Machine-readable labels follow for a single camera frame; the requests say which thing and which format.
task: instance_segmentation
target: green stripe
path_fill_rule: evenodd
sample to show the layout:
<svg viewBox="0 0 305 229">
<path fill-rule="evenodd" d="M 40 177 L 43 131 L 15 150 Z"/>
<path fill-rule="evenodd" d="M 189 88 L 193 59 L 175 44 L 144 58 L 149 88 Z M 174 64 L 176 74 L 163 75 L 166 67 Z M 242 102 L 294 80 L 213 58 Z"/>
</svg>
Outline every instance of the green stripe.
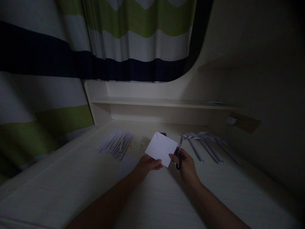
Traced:
<svg viewBox="0 0 305 229">
<path fill-rule="evenodd" d="M 94 125 L 89 105 L 48 110 L 35 115 L 55 139 Z"/>
<path fill-rule="evenodd" d="M 55 3 L 62 14 L 84 16 L 82 0 L 55 0 Z"/>
<path fill-rule="evenodd" d="M 0 174 L 0 184 L 4 183 L 8 178 L 2 174 Z"/>
<path fill-rule="evenodd" d="M 57 142 L 38 121 L 0 125 L 0 151 L 16 166 L 48 154 L 56 147 Z"/>
<path fill-rule="evenodd" d="M 14 169 L 14 165 L 0 153 L 0 175 L 11 177 Z"/>
<path fill-rule="evenodd" d="M 188 0 L 180 7 L 171 5 L 168 0 L 155 0 L 147 10 L 135 0 L 124 0 L 118 11 L 106 0 L 86 0 L 83 5 L 81 0 L 56 2 L 62 14 L 83 15 L 91 29 L 105 30 L 116 38 L 121 38 L 128 30 L 147 38 L 157 29 L 172 37 L 179 36 L 193 25 L 196 8 L 196 0 Z"/>
</svg>

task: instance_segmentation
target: striped curtain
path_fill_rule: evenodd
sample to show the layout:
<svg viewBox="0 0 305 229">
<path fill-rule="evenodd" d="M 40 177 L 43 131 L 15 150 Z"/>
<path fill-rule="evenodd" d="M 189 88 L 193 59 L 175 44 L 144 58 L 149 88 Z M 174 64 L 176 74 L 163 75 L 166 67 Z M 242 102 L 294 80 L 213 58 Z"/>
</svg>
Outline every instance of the striped curtain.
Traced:
<svg viewBox="0 0 305 229">
<path fill-rule="evenodd" d="M 0 7 L 2 71 L 167 82 L 184 74 L 196 0 L 4 0 Z"/>
<path fill-rule="evenodd" d="M 0 182 L 93 125 L 80 79 L 182 76 L 196 0 L 0 1 Z"/>
</svg>

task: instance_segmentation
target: black scissors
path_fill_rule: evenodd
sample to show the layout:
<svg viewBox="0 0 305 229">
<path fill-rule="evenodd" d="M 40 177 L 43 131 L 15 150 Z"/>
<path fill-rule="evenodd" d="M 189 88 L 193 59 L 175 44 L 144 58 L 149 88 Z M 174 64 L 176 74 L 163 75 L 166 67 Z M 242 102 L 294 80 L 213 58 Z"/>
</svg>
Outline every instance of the black scissors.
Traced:
<svg viewBox="0 0 305 229">
<path fill-rule="evenodd" d="M 182 145 L 182 141 L 183 141 L 183 136 L 184 136 L 184 133 L 181 134 L 179 148 L 176 149 L 175 153 L 174 153 L 174 155 L 176 155 L 179 158 L 179 164 L 176 164 L 176 169 L 177 170 L 180 170 L 181 169 L 181 165 L 182 165 L 182 158 L 181 158 L 180 149 L 181 149 L 181 145 Z"/>
</svg>

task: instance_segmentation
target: desk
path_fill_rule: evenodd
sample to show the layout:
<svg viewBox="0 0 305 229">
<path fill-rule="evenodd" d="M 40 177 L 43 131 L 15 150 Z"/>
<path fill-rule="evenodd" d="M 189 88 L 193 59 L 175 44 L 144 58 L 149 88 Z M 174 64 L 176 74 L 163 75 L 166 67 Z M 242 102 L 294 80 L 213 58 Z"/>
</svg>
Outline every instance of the desk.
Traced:
<svg viewBox="0 0 305 229">
<path fill-rule="evenodd" d="M 0 216 L 30 224 L 61 228 L 81 209 L 118 182 L 120 161 L 108 153 L 96 154 L 97 146 L 115 129 L 134 134 L 132 141 L 147 146 L 156 131 L 179 142 L 181 132 L 210 129 L 201 126 L 112 120 L 90 135 L 78 137 L 67 152 L 57 150 L 39 165 L 44 168 L 0 202 Z M 301 206 L 264 173 L 240 159 L 239 167 L 220 147 L 224 163 L 216 164 L 199 142 L 205 160 L 199 162 L 188 141 L 182 143 L 193 158 L 200 180 L 229 209 L 252 228 L 301 228 L 296 212 Z M 128 149 L 126 155 L 140 157 L 145 149 Z M 15 181 L 22 180 L 26 173 Z M 118 217 L 116 228 L 205 228 L 180 186 L 175 164 L 151 171 L 132 193 Z"/>
</svg>

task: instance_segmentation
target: electrical socket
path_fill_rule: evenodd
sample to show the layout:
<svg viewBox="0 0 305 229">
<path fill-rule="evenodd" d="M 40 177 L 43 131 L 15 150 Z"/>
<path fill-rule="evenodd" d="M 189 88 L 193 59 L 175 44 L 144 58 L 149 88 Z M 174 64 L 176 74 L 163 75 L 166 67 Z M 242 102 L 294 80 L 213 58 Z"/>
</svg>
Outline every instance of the electrical socket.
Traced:
<svg viewBox="0 0 305 229">
<path fill-rule="evenodd" d="M 234 126 L 237 126 L 250 134 L 253 134 L 261 123 L 259 120 L 255 120 L 235 112 L 231 112 L 229 116 L 237 119 Z"/>
</svg>

